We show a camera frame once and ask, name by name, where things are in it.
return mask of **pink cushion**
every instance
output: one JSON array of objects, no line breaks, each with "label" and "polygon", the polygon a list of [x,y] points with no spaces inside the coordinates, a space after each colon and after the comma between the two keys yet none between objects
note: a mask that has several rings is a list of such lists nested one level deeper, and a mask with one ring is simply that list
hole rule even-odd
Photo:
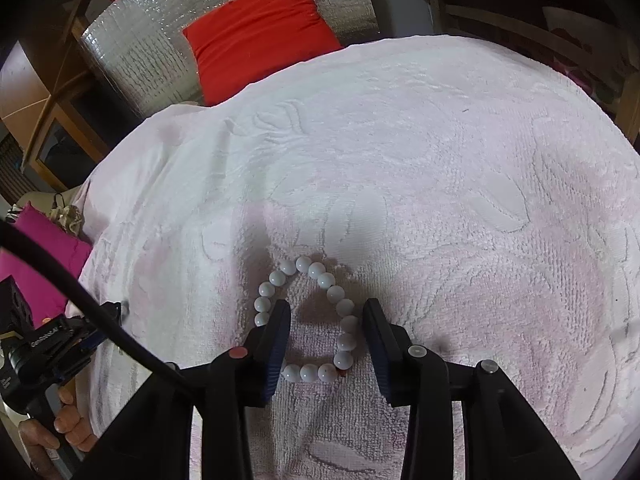
[{"label": "pink cushion", "polygon": [[[91,245],[66,234],[33,208],[30,202],[27,202],[14,225],[49,251],[75,278],[80,276],[82,267],[91,253]],[[29,304],[36,328],[43,325],[42,321],[47,317],[64,314],[66,298],[53,285],[22,260],[7,251],[0,251],[0,281],[9,275],[14,277],[15,283]]]}]

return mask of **red cushion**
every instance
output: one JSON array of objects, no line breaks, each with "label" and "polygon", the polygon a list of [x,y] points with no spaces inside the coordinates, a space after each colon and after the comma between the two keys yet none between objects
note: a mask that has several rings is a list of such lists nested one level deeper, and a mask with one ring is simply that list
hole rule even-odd
[{"label": "red cushion", "polygon": [[231,0],[184,29],[207,106],[340,43],[314,0]]},{"label": "red cushion", "polygon": [[[74,278],[80,276],[91,253],[91,245],[66,234],[30,202],[18,216],[15,227],[49,251]],[[0,282],[7,276],[14,277],[29,305],[34,327],[41,326],[44,319],[64,314],[66,298],[53,285],[16,256],[0,251]]]}]

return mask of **black device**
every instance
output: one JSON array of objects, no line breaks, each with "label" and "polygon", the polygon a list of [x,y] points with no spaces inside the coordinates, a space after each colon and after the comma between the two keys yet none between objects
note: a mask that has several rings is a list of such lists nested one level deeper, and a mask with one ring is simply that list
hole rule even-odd
[{"label": "black device", "polygon": [[[86,455],[73,480],[188,478],[194,408],[203,419],[202,478],[252,480],[244,409],[264,407],[275,392],[289,339],[286,301],[276,302],[269,323],[252,329],[242,347],[210,364],[178,370],[130,340],[50,254],[1,221],[0,244],[39,270],[153,372]],[[22,335],[31,323],[28,308],[12,280],[7,283],[17,301],[3,321],[7,359],[2,370],[8,380],[0,392],[18,411],[28,410],[30,399],[43,388],[77,370],[77,362],[87,362],[89,349],[81,343],[91,341],[95,329],[81,326],[86,323],[81,319],[56,319]],[[447,363],[413,345],[402,327],[386,321],[376,299],[364,305],[363,329],[380,392],[392,406],[411,406],[401,480],[452,478],[453,400],[463,406],[467,480],[578,480],[558,443],[496,363],[482,361],[475,368]],[[58,339],[59,334],[68,336]],[[15,380],[27,381],[20,394],[12,389]],[[6,440],[3,433],[0,428],[0,444]],[[12,478],[33,479],[12,451],[0,449],[0,459],[8,455],[3,463],[12,468]]]},{"label": "black device", "polygon": [[453,476],[452,401],[462,402],[466,480],[579,480],[562,449],[492,360],[444,361],[389,324],[380,303],[364,304],[362,325],[380,393],[411,406],[401,480]]},{"label": "black device", "polygon": [[[102,306],[114,320],[120,319],[119,303]],[[105,339],[89,320],[57,316],[34,328],[29,306],[9,276],[0,282],[0,397],[14,412],[29,415],[57,434],[53,421],[60,408],[55,386],[75,377],[91,361]],[[70,478],[81,464],[82,453],[64,438],[51,452],[56,468]]]}]

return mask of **bed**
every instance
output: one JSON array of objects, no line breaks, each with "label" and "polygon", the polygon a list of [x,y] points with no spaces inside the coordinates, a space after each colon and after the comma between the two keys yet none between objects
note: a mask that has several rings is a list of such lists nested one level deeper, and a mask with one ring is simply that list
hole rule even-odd
[{"label": "bed", "polygon": [[[78,192],[94,244],[80,280],[187,367],[243,340],[279,261],[313,255],[414,342],[499,362],[580,477],[609,480],[640,439],[639,172],[598,106],[535,61],[449,36],[354,45],[148,118]],[[287,361],[330,360],[324,293],[294,279],[281,297]],[[362,340],[354,356],[336,383],[280,381],[249,410],[257,479],[399,478],[408,412],[380,396]],[[146,377],[102,345],[98,434]]]}]

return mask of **finger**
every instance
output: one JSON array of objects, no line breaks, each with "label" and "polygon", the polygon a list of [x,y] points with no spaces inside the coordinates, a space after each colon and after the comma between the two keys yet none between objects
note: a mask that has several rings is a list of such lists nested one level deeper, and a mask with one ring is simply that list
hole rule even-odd
[{"label": "finger", "polygon": [[65,435],[65,438],[69,444],[71,444],[72,446],[77,446],[92,433],[93,431],[91,431],[91,425],[89,424],[89,421],[85,418],[81,418],[80,422],[76,424],[75,428],[73,428]]},{"label": "finger", "polygon": [[58,449],[60,441],[49,432],[36,419],[30,418],[18,424],[18,434],[22,443],[27,447],[48,447],[49,449]]},{"label": "finger", "polygon": [[43,446],[57,449],[60,442],[34,418],[18,424],[18,434],[36,473],[46,480],[62,480]]},{"label": "finger", "polygon": [[75,406],[65,405],[58,412],[56,420],[53,421],[53,427],[58,433],[68,433],[80,422],[80,413]]},{"label": "finger", "polygon": [[31,449],[27,449],[27,452],[29,453],[31,465],[39,477],[45,480],[62,480],[62,475],[53,465],[53,462],[43,447],[31,446]]},{"label": "finger", "polygon": [[72,390],[67,386],[62,386],[58,390],[58,397],[60,398],[60,402],[62,402],[62,404],[75,404],[76,398],[74,393],[75,393],[75,388],[73,388]]},{"label": "finger", "polygon": [[98,437],[96,437],[94,434],[91,434],[80,444],[78,444],[78,449],[80,451],[84,451],[85,453],[89,453],[95,446],[96,442],[98,442]]}]

